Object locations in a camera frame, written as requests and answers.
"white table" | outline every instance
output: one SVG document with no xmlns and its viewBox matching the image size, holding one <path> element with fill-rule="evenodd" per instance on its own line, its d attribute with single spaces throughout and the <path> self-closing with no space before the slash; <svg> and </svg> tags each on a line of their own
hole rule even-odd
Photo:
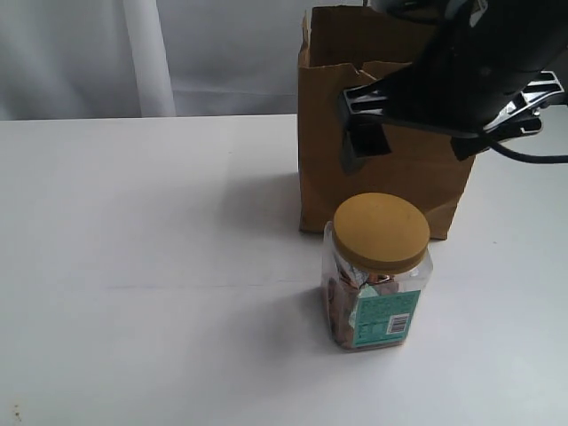
<svg viewBox="0 0 568 426">
<path fill-rule="evenodd" d="M 568 152 L 544 116 L 512 146 Z M 480 156 L 406 344 L 360 354 L 296 171 L 294 116 L 0 123 L 0 425 L 568 423 L 568 166 Z"/>
</svg>

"brown paper bag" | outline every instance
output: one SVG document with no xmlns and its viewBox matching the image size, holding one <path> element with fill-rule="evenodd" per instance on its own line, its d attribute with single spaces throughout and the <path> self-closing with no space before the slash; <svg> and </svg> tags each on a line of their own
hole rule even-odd
<svg viewBox="0 0 568 426">
<path fill-rule="evenodd" d="M 343 130 L 337 96 L 412 62 L 433 28 L 396 20 L 366 7 L 317 7 L 311 34 L 304 19 L 298 60 L 300 229 L 321 232 L 335 209 L 358 193 L 391 193 L 412 202 L 444 240 L 468 180 L 473 158 L 458 162 L 450 138 L 383 126 L 391 154 L 373 157 L 353 175 L 340 163 Z"/>
</svg>

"jar label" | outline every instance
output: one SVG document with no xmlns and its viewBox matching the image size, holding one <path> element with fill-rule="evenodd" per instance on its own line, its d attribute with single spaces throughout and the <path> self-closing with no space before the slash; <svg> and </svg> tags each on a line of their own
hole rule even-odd
<svg viewBox="0 0 568 426">
<path fill-rule="evenodd" d="M 419 296 L 420 290 L 360 298 L 352 346 L 395 343 L 405 339 Z"/>
</svg>

